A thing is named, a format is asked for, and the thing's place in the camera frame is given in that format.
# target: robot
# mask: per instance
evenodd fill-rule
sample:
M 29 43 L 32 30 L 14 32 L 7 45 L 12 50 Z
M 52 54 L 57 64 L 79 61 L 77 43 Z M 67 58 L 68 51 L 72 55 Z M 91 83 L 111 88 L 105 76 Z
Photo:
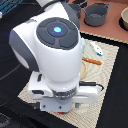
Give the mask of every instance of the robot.
M 49 112 L 96 103 L 103 86 L 80 81 L 82 42 L 75 12 L 64 0 L 37 2 L 44 12 L 13 28 L 9 39 L 19 62 L 32 71 L 30 98 Z

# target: table surface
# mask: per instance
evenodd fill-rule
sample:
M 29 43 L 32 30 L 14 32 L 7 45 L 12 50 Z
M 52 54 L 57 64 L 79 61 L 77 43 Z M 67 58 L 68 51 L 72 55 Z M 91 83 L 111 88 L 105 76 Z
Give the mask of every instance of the table surface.
M 119 42 L 128 43 L 128 32 L 125 31 L 119 25 L 119 19 L 121 18 L 121 12 L 128 7 L 127 4 L 120 4 L 114 2 L 107 2 L 107 1 L 89 1 L 87 3 L 87 7 L 89 5 L 93 5 L 94 3 L 111 3 L 111 9 L 109 10 L 105 23 L 98 27 L 91 27 L 84 23 L 85 13 L 83 9 L 81 10 L 81 17 L 80 21 L 80 31 L 86 34 L 91 34 L 94 36 L 99 36 L 102 38 L 107 38 Z

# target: black cable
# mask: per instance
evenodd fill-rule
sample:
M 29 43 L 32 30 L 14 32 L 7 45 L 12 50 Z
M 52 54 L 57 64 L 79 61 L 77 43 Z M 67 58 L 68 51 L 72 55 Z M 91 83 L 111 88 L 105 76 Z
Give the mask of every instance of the black cable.
M 36 4 L 36 3 L 15 3 L 15 2 L 7 1 L 7 0 L 0 0 L 0 1 L 6 2 L 6 3 L 9 3 L 9 4 L 17 4 L 17 5 L 35 5 L 35 6 L 40 6 L 39 4 Z
M 13 70 L 11 70 L 9 73 L 7 73 L 5 76 L 0 78 L 0 81 L 9 76 L 11 73 L 13 73 L 15 70 L 17 70 L 20 67 L 20 64 L 16 66 Z

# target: gray mug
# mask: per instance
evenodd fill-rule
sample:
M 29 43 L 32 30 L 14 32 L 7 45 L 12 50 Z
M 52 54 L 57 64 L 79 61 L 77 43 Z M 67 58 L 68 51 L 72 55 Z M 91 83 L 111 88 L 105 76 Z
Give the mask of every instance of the gray mug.
M 100 26 L 104 24 L 110 8 L 110 3 L 105 4 L 104 6 L 99 4 L 88 6 L 86 9 L 83 9 L 85 12 L 84 22 L 90 26 Z

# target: blue light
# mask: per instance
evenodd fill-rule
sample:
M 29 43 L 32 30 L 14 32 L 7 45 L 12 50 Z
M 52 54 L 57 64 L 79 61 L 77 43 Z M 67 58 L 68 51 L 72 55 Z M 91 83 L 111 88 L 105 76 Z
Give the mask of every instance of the blue light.
M 60 27 L 55 27 L 55 28 L 54 28 L 54 31 L 55 31 L 55 32 L 61 32 L 61 28 L 60 28 Z

